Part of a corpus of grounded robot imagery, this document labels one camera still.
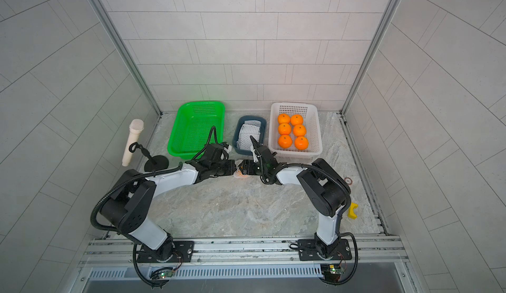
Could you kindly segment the netted orange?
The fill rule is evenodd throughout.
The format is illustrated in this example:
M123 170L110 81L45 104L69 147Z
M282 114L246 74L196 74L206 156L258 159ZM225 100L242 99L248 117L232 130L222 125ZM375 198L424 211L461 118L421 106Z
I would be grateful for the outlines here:
M238 159L235 161L235 166L236 166L236 171L234 172L233 176L235 178L240 178L240 179L244 179L244 178L249 178L250 175L247 175L247 174L243 174L242 173L242 170L241 170L241 165L242 163L244 162L245 160L243 159Z
M297 124L297 125L294 125L294 127L293 127L293 134L296 137L306 136L307 130L304 125Z
M293 144L294 144L295 148L298 149L298 150L300 150L300 151L306 150L309 147L309 141L304 136L297 137L294 140Z
M278 132L282 136L284 136L284 135L286 135L286 136L290 135L291 131L292 131L292 128L291 128L291 125L289 123L281 123L278 126Z
M288 149L292 146L293 140L290 135L283 134L279 136L278 145L282 149Z
M304 119L303 119L303 117L301 115L293 115L293 116L291 116L290 123L293 126L301 125L301 124L303 124L303 122L304 122Z

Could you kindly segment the white foam net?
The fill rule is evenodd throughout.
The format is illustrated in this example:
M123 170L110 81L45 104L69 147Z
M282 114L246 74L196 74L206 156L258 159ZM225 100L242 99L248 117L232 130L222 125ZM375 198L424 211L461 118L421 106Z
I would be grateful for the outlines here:
M259 132L253 132L252 129L244 129L239 132L239 137L237 140L237 147L240 150L247 150L250 151L252 147L252 140L251 137L253 137L256 141L259 141L260 139L260 131Z
M252 129L253 132L259 132L262 123L259 120L245 120L243 126L247 129Z

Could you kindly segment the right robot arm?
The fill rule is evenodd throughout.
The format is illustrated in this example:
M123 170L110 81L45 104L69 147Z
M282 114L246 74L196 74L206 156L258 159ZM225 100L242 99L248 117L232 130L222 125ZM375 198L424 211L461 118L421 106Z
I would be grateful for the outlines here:
M313 253L321 260L338 260L324 267L321 282L339 286L349 282L358 269L358 244L351 232L340 232L343 214L351 205L351 189L323 158L311 164L279 163L275 153L253 136L251 151L257 175L264 185L296 184L303 188L319 212L314 239L298 240L289 248L299 253Z

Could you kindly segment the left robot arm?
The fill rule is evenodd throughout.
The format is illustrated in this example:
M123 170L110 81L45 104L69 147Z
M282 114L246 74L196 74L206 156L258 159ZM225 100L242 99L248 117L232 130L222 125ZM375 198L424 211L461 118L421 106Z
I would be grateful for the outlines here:
M150 219L152 202L170 191L199 184L209 178L228 177L235 171L229 159L230 145L217 140L210 128L204 147L190 160L173 169L147 173L128 170L94 206L90 222L102 231L118 232L141 246L141 253L166 262L175 255L173 237Z

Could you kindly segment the green plastic basket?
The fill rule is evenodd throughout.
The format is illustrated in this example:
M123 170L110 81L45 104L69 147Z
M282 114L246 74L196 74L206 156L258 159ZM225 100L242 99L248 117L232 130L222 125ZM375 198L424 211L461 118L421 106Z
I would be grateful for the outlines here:
M185 160L193 158L204 148L213 126L216 127L217 139L221 143L225 128L225 105L222 102L185 103L177 111L167 144L168 153Z

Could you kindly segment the white plastic basket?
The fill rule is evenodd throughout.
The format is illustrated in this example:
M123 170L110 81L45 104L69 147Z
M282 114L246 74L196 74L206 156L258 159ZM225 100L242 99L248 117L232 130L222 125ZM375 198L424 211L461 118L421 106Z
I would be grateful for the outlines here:
M294 144L292 144L292 146L288 149L282 149L279 147L278 139L281 135L278 132L278 115L280 114L287 114L289 116L301 115L303 117L303 125L307 130L305 137L309 141L308 149L300 151L295 148ZM292 128L290 136L294 142L294 140L297 138L293 134L294 126L291 123L289 124ZM277 153L282 157L308 159L311 157L316 157L322 153L323 146L317 108L313 105L304 103L274 103L271 106L268 146L271 151Z

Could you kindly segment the dark blue plastic tub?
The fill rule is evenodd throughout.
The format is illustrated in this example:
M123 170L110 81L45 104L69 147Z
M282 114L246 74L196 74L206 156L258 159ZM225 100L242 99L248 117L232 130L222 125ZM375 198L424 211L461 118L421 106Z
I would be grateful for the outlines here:
M252 156L251 136L263 144L266 134L267 121L260 116L242 116L233 136L233 147L239 155Z

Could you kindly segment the yellow plastic block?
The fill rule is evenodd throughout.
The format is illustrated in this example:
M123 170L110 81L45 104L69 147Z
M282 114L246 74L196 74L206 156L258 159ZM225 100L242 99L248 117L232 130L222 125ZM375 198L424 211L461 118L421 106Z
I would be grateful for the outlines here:
M358 208L358 205L356 203L352 203L348 209L348 213L347 213L347 216L348 218L350 219L357 219L358 215L355 213L355 211L357 210Z

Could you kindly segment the right green circuit board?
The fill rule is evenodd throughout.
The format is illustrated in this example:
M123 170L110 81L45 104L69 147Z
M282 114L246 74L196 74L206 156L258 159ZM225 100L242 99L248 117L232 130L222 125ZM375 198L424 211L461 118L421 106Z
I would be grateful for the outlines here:
M346 269L342 265L320 265L324 282L330 282L336 284L340 281L341 276L346 272Z

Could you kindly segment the green circuit board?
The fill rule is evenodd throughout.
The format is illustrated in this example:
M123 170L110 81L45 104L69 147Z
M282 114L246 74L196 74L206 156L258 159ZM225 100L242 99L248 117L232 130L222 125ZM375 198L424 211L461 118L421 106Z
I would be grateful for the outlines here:
M151 281L168 281L172 276L174 276L176 269L172 267L163 267L161 269L157 269L150 274Z
M342 265L320 265L324 282L330 282L336 284L340 281L341 276L346 272L346 269Z

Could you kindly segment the left green circuit board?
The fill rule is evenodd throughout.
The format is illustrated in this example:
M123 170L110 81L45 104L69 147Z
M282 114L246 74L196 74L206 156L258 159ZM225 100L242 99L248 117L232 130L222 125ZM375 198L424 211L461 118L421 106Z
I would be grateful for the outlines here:
M163 267L161 269L157 269L150 274L151 281L168 281L172 276L174 276L176 269L172 267Z

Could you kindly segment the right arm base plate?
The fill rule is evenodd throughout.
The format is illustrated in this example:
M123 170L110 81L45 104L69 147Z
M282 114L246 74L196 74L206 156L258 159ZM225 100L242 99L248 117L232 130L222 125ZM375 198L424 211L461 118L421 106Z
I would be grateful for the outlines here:
M318 260L352 260L351 247L348 240L342 238L327 245L320 239L300 239L289 245L291 250L299 253L300 261Z

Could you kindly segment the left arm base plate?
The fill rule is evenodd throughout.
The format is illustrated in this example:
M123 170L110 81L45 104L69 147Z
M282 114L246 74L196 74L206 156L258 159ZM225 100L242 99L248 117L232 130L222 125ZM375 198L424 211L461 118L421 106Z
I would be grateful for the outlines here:
M172 241L153 250L142 244L137 250L137 261L140 263L188 263L192 259L194 246L193 241Z

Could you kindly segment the aluminium rail frame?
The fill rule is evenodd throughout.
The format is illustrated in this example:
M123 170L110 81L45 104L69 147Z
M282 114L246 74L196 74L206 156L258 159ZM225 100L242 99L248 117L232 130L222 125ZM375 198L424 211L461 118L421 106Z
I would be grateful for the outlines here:
M289 245L310 237L180 238L195 243L188 263L140 263L137 250L126 238L91 240L63 292L84 292L92 281L137 281L136 269L146 278L163 267L176 269L169 281L204 279L298 279L323 278L320 265L338 260L300 261ZM359 263L354 278L372 279L386 266L394 271L393 285L403 292L416 292L405 247L398 236L358 235Z

